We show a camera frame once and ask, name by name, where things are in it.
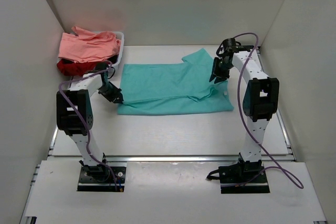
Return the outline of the teal t shirt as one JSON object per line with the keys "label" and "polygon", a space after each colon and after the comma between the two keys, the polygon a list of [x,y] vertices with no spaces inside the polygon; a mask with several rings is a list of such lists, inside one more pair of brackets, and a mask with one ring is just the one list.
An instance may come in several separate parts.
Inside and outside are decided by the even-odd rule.
{"label": "teal t shirt", "polygon": [[126,64],[119,115],[180,115],[233,111],[226,81],[209,81],[213,58],[204,49],[174,64]]}

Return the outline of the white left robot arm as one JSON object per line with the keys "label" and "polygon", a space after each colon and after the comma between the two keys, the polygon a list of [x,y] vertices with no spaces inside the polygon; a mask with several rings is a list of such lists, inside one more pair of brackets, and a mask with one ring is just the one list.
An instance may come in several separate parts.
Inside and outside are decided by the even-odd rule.
{"label": "white left robot arm", "polygon": [[110,168],[91,133],[91,97],[95,93],[111,103],[123,103],[121,89],[110,82],[107,70],[86,74],[78,80],[62,82],[56,94],[57,127],[76,144],[82,156],[82,166],[92,167],[93,177],[104,181],[109,177]]}

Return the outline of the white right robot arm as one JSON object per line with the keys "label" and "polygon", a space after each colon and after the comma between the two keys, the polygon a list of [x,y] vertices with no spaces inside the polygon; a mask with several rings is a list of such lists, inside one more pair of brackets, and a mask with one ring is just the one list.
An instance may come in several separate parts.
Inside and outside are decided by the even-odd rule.
{"label": "white right robot arm", "polygon": [[278,109],[279,80],[269,77],[246,49],[218,53],[214,58],[210,80],[216,83],[229,78],[230,69],[239,71],[238,110],[246,130],[243,149],[239,153],[242,164],[235,169],[236,178],[248,182],[254,170],[260,169],[262,143],[266,127]]}

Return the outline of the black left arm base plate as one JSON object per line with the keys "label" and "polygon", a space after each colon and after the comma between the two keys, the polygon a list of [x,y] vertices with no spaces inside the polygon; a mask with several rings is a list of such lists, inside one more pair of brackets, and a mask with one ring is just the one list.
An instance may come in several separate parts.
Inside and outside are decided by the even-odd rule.
{"label": "black left arm base plate", "polygon": [[115,180],[110,175],[110,170],[99,167],[100,170],[90,172],[82,167],[79,173],[77,191],[85,192],[114,192],[122,193],[125,189],[125,179],[127,174],[126,166],[111,166]]}

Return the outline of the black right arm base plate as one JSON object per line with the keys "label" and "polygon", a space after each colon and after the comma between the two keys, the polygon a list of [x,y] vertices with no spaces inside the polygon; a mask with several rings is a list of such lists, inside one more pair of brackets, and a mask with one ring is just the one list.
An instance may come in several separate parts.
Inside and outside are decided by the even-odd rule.
{"label": "black right arm base plate", "polygon": [[261,160],[244,161],[242,157],[230,165],[209,172],[207,180],[219,180],[222,194],[268,194],[270,188]]}

